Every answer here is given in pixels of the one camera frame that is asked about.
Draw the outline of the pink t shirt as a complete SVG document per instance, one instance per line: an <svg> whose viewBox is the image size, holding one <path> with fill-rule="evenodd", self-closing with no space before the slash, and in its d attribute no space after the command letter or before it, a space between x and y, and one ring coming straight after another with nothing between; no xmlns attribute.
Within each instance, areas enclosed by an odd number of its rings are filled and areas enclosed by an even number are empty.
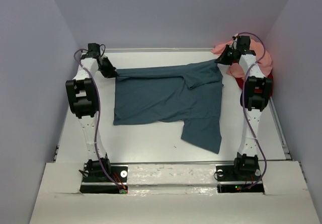
<svg viewBox="0 0 322 224"><path fill-rule="evenodd" d="M216 45L211 52L216 55L221 55L226 47L226 45L230 45L232 43L232 40L222 43L219 45ZM261 56L264 53L264 48L260 42L257 42L253 39L251 39L250 43L250 50L254 50L256 53L256 58L259 60ZM272 59L268 51L266 51L264 57L259 60L258 63L262 73L267 77L271 71L272 71ZM226 72L228 75L233 76L235 78L242 78L244 79L245 73L242 69L242 67L238 63L234 63L231 66L228 67L228 70Z"/></svg>

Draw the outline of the metal right side rail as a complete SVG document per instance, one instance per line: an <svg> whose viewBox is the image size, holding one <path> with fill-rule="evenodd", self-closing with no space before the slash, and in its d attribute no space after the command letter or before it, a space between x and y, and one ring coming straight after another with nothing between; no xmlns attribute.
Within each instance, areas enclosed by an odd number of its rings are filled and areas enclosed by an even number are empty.
<svg viewBox="0 0 322 224"><path fill-rule="evenodd" d="M276 107L275 107L275 104L274 104L274 101L273 101L272 97L270 97L270 99L269 99L269 108L270 108L270 111L271 111L271 114L272 114L272 118L273 118L275 127L277 129L277 134L278 134L280 142L281 142L281 146L282 146L282 149L283 149L283 152L284 152L285 159L287 161L292 161L293 158L292 158L291 153L289 151L289 147L287 145L287 141L285 139L285 136L284 136L284 133L283 133L283 130L282 130L282 126L281 126L281 123L279 121L279 117L278 117Z"/></svg>

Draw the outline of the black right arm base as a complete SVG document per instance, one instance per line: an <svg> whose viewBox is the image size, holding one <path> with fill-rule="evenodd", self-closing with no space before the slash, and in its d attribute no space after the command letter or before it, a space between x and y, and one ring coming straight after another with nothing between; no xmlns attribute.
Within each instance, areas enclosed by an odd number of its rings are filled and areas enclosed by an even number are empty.
<svg viewBox="0 0 322 224"><path fill-rule="evenodd" d="M216 167L218 193L264 193L258 157L237 155L233 164Z"/></svg>

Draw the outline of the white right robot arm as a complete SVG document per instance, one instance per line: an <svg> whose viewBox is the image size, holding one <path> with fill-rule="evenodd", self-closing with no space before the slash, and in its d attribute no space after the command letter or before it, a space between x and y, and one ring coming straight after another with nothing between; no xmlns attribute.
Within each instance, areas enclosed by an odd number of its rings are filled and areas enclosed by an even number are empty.
<svg viewBox="0 0 322 224"><path fill-rule="evenodd" d="M227 44L221 55L215 60L218 64L238 63L245 77L240 96L243 108L244 126L241 143L237 151L238 158L256 158L258 155L257 132L262 112L267 107L273 80L266 77L260 69L256 53L250 49L251 38L245 34L236 34Z"/></svg>

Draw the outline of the metal front table rail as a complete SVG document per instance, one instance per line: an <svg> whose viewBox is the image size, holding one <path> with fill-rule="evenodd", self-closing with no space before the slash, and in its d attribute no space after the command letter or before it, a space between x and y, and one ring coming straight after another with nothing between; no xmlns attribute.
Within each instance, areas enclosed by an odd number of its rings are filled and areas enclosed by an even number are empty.
<svg viewBox="0 0 322 224"><path fill-rule="evenodd" d="M181 161L181 162L112 162L112 165L131 165L131 164L215 164L233 165L232 161Z"/></svg>

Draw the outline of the teal blue t shirt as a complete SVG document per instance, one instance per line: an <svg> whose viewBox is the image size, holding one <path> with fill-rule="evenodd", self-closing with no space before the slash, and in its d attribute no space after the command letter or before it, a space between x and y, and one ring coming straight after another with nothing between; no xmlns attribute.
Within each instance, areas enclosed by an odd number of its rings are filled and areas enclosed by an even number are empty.
<svg viewBox="0 0 322 224"><path fill-rule="evenodd" d="M219 153L223 76L214 59L117 73L114 125L182 121L183 141Z"/></svg>

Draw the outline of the metal table rail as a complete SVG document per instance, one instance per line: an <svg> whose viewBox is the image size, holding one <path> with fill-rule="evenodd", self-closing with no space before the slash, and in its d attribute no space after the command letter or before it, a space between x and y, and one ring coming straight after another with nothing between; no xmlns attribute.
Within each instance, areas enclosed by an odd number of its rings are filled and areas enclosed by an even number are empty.
<svg viewBox="0 0 322 224"><path fill-rule="evenodd" d="M112 162L112 165L131 165L131 164L215 164L233 165L232 161L181 161L181 162Z"/></svg>
<svg viewBox="0 0 322 224"><path fill-rule="evenodd" d="M212 48L115 48L106 49L105 53L131 52L211 52Z"/></svg>

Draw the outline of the metal left side rail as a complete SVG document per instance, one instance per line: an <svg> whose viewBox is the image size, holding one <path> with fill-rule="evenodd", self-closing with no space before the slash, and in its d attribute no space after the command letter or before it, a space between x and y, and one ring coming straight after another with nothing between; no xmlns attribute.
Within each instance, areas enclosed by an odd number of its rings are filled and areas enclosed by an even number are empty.
<svg viewBox="0 0 322 224"><path fill-rule="evenodd" d="M58 139L58 143L55 147L55 152L54 152L54 156L53 156L53 159L52 159L52 163L55 163L56 160L57 160L57 156L58 156L58 152L59 152L59 147L60 147L60 142L61 142L61 137L62 137L62 134L60 135L59 139Z"/></svg>

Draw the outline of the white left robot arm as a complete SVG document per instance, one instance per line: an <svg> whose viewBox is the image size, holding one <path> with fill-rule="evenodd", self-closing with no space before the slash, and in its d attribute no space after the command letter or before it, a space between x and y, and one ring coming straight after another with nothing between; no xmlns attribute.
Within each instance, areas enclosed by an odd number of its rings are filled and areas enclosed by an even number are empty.
<svg viewBox="0 0 322 224"><path fill-rule="evenodd" d="M78 63L76 75L65 83L70 110L79 120L88 159L93 162L107 158L98 130L101 103L94 75L100 72L108 79L118 76L116 68L104 52L104 44L98 43L89 43L87 49L77 50L74 53Z"/></svg>

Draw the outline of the metal back table rail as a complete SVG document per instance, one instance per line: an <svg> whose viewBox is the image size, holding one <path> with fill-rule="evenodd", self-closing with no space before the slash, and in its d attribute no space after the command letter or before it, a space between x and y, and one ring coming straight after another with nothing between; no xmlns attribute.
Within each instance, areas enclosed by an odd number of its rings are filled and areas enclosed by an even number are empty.
<svg viewBox="0 0 322 224"><path fill-rule="evenodd" d="M131 52L211 52L212 48L115 48L106 49L105 53Z"/></svg>

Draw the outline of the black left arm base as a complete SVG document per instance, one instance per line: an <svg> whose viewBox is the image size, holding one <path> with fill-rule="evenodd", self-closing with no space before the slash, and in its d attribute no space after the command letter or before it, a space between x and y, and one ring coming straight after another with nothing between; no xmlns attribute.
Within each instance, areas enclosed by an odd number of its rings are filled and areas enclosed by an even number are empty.
<svg viewBox="0 0 322 224"><path fill-rule="evenodd" d="M110 164L107 160L89 160L79 170L82 175L79 191L84 194L127 194L128 166Z"/></svg>

